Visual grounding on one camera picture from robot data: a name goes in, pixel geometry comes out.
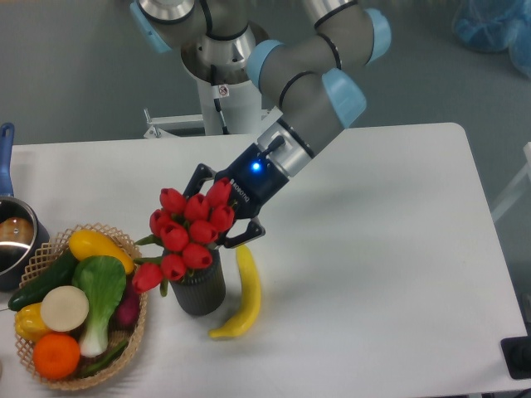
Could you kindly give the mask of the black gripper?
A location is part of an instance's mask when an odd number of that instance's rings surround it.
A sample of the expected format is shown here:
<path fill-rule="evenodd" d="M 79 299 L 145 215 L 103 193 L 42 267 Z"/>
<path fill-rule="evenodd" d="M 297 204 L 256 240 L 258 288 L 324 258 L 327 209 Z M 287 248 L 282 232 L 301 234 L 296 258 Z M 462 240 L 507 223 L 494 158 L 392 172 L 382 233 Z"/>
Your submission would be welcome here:
<path fill-rule="evenodd" d="M 208 165 L 199 163 L 183 191 L 192 197 L 202 190 L 205 182 L 226 178 L 231 184 L 230 200 L 236 202 L 235 218 L 250 219 L 239 235 L 222 233 L 217 245 L 235 249 L 266 234 L 258 216 L 261 208 L 288 183 L 288 177 L 260 151 L 256 144 L 248 147 L 226 169 L 215 172 Z"/>

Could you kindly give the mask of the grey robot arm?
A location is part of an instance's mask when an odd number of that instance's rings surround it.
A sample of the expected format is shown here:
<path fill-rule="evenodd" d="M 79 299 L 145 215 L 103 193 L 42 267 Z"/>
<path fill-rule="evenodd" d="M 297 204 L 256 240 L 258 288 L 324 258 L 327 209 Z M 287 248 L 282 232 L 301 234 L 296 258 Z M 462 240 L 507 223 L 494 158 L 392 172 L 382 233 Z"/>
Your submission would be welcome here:
<path fill-rule="evenodd" d="M 248 17 L 245 1 L 134 1 L 130 11 L 160 53 L 177 50 L 197 83 L 209 135 L 256 133 L 257 140 L 226 169 L 197 166 L 185 189 L 227 178 L 237 247 L 263 236 L 261 208 L 365 110 L 363 92 L 345 73 L 384 55 L 392 40 L 387 19 L 355 1 L 304 3 L 315 34 L 296 46 L 271 40 Z"/>

